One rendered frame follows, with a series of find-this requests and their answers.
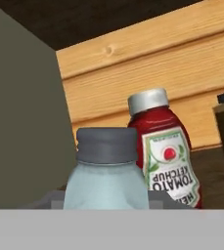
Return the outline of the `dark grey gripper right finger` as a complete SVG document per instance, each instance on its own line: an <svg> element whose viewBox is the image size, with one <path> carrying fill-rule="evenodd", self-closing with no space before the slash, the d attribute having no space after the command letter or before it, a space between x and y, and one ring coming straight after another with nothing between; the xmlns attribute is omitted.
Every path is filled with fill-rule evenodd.
<svg viewBox="0 0 224 250"><path fill-rule="evenodd" d="M173 200L165 191L148 191L151 209L190 209L190 206Z"/></svg>

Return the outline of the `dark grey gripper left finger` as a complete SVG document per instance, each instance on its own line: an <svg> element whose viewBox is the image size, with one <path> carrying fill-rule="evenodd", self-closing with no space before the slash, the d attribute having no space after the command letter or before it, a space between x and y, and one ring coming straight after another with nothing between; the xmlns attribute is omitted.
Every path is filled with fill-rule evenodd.
<svg viewBox="0 0 224 250"><path fill-rule="evenodd" d="M64 206L65 192L53 190L45 194L39 200L24 205L23 209L62 209Z"/></svg>

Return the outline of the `clear shaker with grey cap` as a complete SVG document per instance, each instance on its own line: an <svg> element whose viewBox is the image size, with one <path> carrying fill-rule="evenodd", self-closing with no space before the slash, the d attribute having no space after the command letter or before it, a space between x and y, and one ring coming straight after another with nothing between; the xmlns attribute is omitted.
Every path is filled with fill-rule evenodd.
<svg viewBox="0 0 224 250"><path fill-rule="evenodd" d="M148 192L137 161L137 132L126 127L80 128L77 165L64 207L81 210L147 209Z"/></svg>

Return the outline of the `red ketchup bottle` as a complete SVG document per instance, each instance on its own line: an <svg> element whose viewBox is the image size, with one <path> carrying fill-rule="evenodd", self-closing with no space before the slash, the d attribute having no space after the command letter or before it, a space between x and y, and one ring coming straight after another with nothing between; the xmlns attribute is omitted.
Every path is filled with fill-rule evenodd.
<svg viewBox="0 0 224 250"><path fill-rule="evenodd" d="M164 191L192 208L202 207L202 188L191 163L187 130L170 109L167 93L155 88L128 98L130 121L137 129L138 160L149 190Z"/></svg>

